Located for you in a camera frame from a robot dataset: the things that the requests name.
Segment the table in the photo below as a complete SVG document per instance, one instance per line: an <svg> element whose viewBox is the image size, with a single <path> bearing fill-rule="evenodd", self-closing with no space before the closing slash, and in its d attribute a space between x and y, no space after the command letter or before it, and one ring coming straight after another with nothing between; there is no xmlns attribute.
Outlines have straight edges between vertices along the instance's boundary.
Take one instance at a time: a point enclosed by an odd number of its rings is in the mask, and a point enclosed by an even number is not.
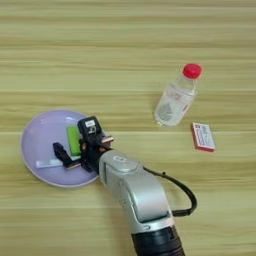
<svg viewBox="0 0 256 256"><path fill-rule="evenodd" d="M59 108L96 115L116 149L191 187L198 210L176 219L187 255L255 255L254 0L2 0L0 20L1 256L135 255L99 181L65 190L24 166L22 129ZM198 97L159 128L161 92L190 62L204 68ZM194 149L191 122L211 126L215 153ZM188 206L164 187L173 209Z"/></svg>

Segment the green object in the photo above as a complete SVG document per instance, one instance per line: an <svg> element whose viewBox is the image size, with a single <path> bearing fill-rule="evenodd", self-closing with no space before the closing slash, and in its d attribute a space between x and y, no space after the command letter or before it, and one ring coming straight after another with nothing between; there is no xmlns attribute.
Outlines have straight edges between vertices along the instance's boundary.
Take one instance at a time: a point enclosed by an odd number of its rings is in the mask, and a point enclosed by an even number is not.
<svg viewBox="0 0 256 256"><path fill-rule="evenodd" d="M68 135L68 143L70 148L70 153L72 156L80 156L80 133L78 127L76 126L68 126L67 127L67 135Z"/></svg>

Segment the black cable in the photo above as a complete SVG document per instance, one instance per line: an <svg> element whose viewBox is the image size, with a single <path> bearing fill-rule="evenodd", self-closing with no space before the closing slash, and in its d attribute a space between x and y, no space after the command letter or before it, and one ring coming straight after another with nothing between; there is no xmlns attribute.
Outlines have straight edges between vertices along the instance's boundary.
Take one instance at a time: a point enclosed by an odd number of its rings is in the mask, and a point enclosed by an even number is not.
<svg viewBox="0 0 256 256"><path fill-rule="evenodd" d="M171 177L169 175L166 175L165 172L163 172L163 173L155 172L146 167L144 167L144 170L155 175L155 176L169 180L170 182L172 182L176 186L178 186L181 190L183 190L184 193L189 197L189 199L191 201L191 207L189 209L184 209L184 210L173 210L172 211L173 216L175 216L175 217L188 216L197 208L196 196L185 184L181 183L180 181L174 179L173 177Z"/></svg>

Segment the small white item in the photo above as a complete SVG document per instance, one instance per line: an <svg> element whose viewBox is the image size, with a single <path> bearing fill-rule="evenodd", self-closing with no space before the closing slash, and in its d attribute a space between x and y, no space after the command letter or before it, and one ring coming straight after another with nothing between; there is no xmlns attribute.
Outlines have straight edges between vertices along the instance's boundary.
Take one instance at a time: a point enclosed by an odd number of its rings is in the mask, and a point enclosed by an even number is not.
<svg viewBox="0 0 256 256"><path fill-rule="evenodd" d="M94 120L90 120L90 121L85 122L85 126L86 126L87 128L89 128L89 127L91 127L91 126L95 126Z"/></svg>
<svg viewBox="0 0 256 256"><path fill-rule="evenodd" d="M183 74L166 87L154 113L160 125L175 126L180 123L196 96L197 78L201 71L199 65L187 64Z"/></svg>
<svg viewBox="0 0 256 256"><path fill-rule="evenodd" d="M79 159L80 156L74 156L71 157L71 159L77 160ZM62 166L63 163L59 160L59 159L50 159L50 160L45 160L45 161L36 161L36 168L51 168L51 167L58 167L58 166Z"/></svg>
<svg viewBox="0 0 256 256"><path fill-rule="evenodd" d="M209 152L215 151L216 147L208 124L192 123L191 128L197 149Z"/></svg>

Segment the black object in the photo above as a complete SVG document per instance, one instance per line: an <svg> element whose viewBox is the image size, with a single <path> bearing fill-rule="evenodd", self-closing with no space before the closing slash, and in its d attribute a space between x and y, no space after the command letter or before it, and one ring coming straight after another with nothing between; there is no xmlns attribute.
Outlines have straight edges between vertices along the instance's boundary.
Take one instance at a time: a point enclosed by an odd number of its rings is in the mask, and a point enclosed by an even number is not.
<svg viewBox="0 0 256 256"><path fill-rule="evenodd" d="M99 173L100 157L110 150L102 143L105 135L101 126L95 116L81 119L77 126L83 138L79 141L82 162L86 161L89 170Z"/></svg>
<svg viewBox="0 0 256 256"><path fill-rule="evenodd" d="M103 146L102 138L104 137L104 133L95 116L81 119L77 123L77 126L83 137L83 142L86 143L87 146Z"/></svg>
<svg viewBox="0 0 256 256"><path fill-rule="evenodd" d="M78 159L73 161L68 155L67 151L59 142L53 143L53 150L54 150L55 156L63 163L64 167L72 168L72 167L76 167L77 165L80 165L81 160Z"/></svg>
<svg viewBox="0 0 256 256"><path fill-rule="evenodd" d="M175 227L132 234L138 256L185 256Z"/></svg>

